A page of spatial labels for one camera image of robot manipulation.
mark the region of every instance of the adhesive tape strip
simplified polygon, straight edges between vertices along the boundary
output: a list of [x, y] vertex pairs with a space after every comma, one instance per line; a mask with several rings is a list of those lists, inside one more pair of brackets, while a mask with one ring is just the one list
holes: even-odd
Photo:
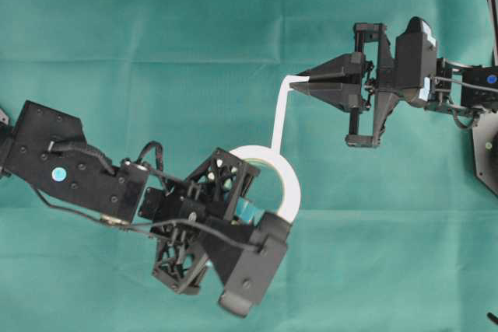
[[230, 153], [243, 161], [261, 163], [277, 172], [283, 189], [277, 215], [292, 224], [301, 204], [301, 187], [289, 162], [274, 150], [261, 145], [244, 145]]

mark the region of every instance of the blue dot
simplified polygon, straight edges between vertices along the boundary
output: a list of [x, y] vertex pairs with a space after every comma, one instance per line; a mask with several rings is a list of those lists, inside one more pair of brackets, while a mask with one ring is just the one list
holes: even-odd
[[488, 79], [486, 80], [490, 85], [494, 85], [496, 81], [498, 81], [498, 77], [496, 77], [494, 74], [488, 75]]
[[67, 177], [67, 175], [68, 174], [66, 173], [65, 169], [62, 167], [56, 167], [52, 170], [52, 179], [56, 182], [62, 182]]

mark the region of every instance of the cable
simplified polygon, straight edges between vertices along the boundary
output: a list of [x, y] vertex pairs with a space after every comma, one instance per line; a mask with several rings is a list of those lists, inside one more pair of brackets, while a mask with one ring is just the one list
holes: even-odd
[[95, 157], [99, 160], [102, 167], [110, 174], [115, 175], [114, 169], [112, 167], [112, 161], [104, 155], [102, 151], [90, 144], [84, 142], [57, 142], [51, 143], [48, 149], [49, 152], [70, 152], [77, 151], [84, 153], [88, 156]]
[[163, 163], [163, 146], [161, 143], [156, 142], [152, 140], [151, 142], [147, 143], [145, 147], [143, 147], [142, 151], [139, 154], [139, 157], [135, 161], [135, 163], [141, 163], [144, 157], [152, 151], [153, 149], [156, 149], [156, 168], [159, 171], [163, 171], [164, 163]]
[[[147, 155], [147, 153], [149, 153], [153, 149], [156, 149], [156, 169], [158, 171], [162, 172], [163, 168], [164, 168], [163, 146], [161, 145], [161, 143], [156, 142], [154, 140], [152, 140], [151, 142], [147, 143], [146, 146], [143, 147], [143, 149], [140, 152], [139, 157], [137, 158], [137, 160], [135, 161], [135, 163], [138, 163], [138, 164], [142, 163], [142, 160]], [[147, 169], [149, 169], [149, 172], [152, 173], [153, 168], [151, 166], [147, 165]], [[166, 185], [166, 181], [164, 179], [164, 176], [160, 176], [157, 173], [154, 174], [154, 175], [155, 175], [155, 177], [157, 177], [157, 179], [161, 183], [161, 187], [164, 189], [164, 193], [167, 194], [168, 187]]]
[[135, 224], [131, 224], [131, 225], [122, 225], [122, 224], [113, 225], [113, 224], [107, 223], [105, 221], [102, 221], [100, 219], [94, 218], [92, 215], [88, 215], [88, 214], [83, 213], [81, 211], [78, 211], [76, 209], [66, 208], [64, 206], [52, 204], [51, 202], [49, 202], [45, 198], [44, 195], [41, 194], [41, 192], [34, 185], [30, 184], [30, 187], [34, 190], [35, 194], [37, 194], [37, 196], [41, 199], [41, 201], [45, 205], [47, 205], [49, 208], [59, 210], [59, 211], [65, 211], [67, 213], [72, 213], [72, 214], [78, 215], [80, 217], [89, 219], [90, 221], [97, 223], [99, 225], [104, 225], [106, 227], [123, 229], [125, 231], [129, 230], [132, 232], [142, 233], [142, 234], [147, 235], [147, 236], [154, 236], [157, 239], [165, 240], [165, 238], [162, 237], [161, 235], [157, 235], [153, 232], [143, 231], [141, 229], [138, 229], [138, 227], [150, 227], [150, 228], [152, 228], [152, 227], [160, 227], [163, 225], [176, 225], [176, 224], [189, 225], [190, 227], [193, 227], [195, 229], [199, 229], [201, 231], [206, 232], [207, 234], [209, 234], [211, 236], [217, 237], [218, 239], [220, 239], [220, 240], [224, 241], [225, 243], [227, 243], [231, 246], [234, 246], [236, 248], [239, 248], [242, 250], [249, 250], [251, 252], [256, 252], [259, 250], [258, 246], [255, 246], [252, 244], [240, 243], [234, 239], [231, 239], [230, 237], [228, 237], [224, 233], [218, 231], [217, 229], [214, 229], [214, 228], [209, 227], [208, 225], [204, 225], [202, 223], [190, 221], [188, 219], [176, 218], [176, 219], [167, 219], [166, 221], [162, 221], [162, 222], [135, 223]]
[[436, 75], [433, 76], [433, 79], [436, 79], [437, 81], [445, 81], [445, 82], [456, 83], [457, 85], [468, 87], [469, 89], [480, 89], [481, 91], [490, 91], [491, 93], [498, 93], [498, 89], [491, 89], [489, 87], [481, 87], [481, 86], [471, 85], [470, 83], [465, 83], [465, 82], [462, 82], [462, 81], [458, 81], [457, 79], [439, 77], [439, 76], [436, 76]]
[[458, 107], [454, 105], [453, 99], [451, 99], [451, 95], [448, 95], [448, 104], [447, 104], [450, 109], [451, 109], [451, 114], [453, 116], [453, 121], [455, 124], [462, 130], [470, 130], [471, 128], [477, 126], [477, 123], [481, 119], [480, 115], [476, 115], [474, 113], [474, 116], [472, 118], [472, 121], [470, 121], [468, 124], [464, 124], [463, 122], [460, 121], [458, 118]]
[[455, 122], [455, 124], [462, 130], [470, 130], [471, 128], [475, 127], [479, 122], [479, 116], [477, 116], [473, 117], [472, 121], [470, 121], [468, 124], [464, 124], [458, 118], [458, 112], [455, 109], [451, 110], [451, 114], [453, 115], [453, 121]]
[[253, 244], [246, 244], [246, 243], [240, 243], [234, 239], [231, 239], [224, 233], [218, 231], [217, 229], [214, 229], [212, 227], [209, 227], [208, 225], [205, 225], [203, 223], [198, 223], [191, 221], [189, 219], [185, 218], [173, 218], [173, 219], [167, 219], [166, 221], [161, 221], [161, 222], [147, 222], [147, 223], [135, 223], [132, 225], [119, 225], [118, 227], [122, 229], [135, 229], [136, 227], [162, 227], [163, 225], [189, 225], [190, 227], [193, 227], [195, 229], [199, 229], [201, 231], [206, 232], [207, 234], [217, 237], [218, 239], [224, 241], [225, 243], [234, 246], [236, 248], [242, 249], [242, 250], [249, 250], [251, 252], [256, 252], [259, 250], [259, 247]]
[[86, 218], [86, 219], [89, 219], [90, 221], [94, 222], [94, 223], [98, 223], [99, 225], [106, 225], [106, 226], [109, 226], [108, 223], [104, 222], [104, 221], [101, 221], [100, 219], [97, 219], [95, 217], [93, 217], [92, 215], [89, 215], [89, 214], [86, 214], [86, 213], [83, 213], [79, 210], [76, 210], [76, 209], [73, 209], [73, 208], [66, 208], [64, 206], [59, 206], [59, 205], [54, 205], [52, 203], [50, 203], [44, 195], [41, 194], [41, 192], [32, 184], [30, 184], [30, 187], [34, 190], [34, 193], [37, 194], [37, 196], [40, 198], [40, 200], [45, 204], [47, 205], [49, 208], [51, 209], [55, 209], [55, 210], [60, 210], [60, 211], [65, 211], [66, 213], [72, 213], [72, 214], [76, 214], [76, 215], [79, 215], [80, 217], [83, 217], [83, 218]]

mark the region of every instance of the green cloth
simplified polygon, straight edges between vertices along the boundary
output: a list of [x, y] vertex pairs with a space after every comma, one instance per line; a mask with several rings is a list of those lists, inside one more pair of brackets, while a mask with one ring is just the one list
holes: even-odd
[[[394, 42], [421, 16], [439, 55], [468, 64], [487, 64], [493, 44], [486, 0], [0, 0], [0, 14], [0, 107], [14, 120], [26, 99], [73, 114], [115, 163], [160, 141], [178, 176], [217, 146], [269, 145], [282, 77], [352, 51], [355, 22], [386, 23]], [[150, 275], [152, 240], [47, 210], [2, 179], [0, 328], [496, 330], [498, 200], [473, 176], [468, 133], [402, 103], [379, 149], [350, 149], [348, 123], [290, 95], [282, 154], [301, 211], [245, 320], [216, 305], [213, 270], [200, 296], [175, 295]], [[251, 199], [275, 209], [276, 176], [260, 179]]]

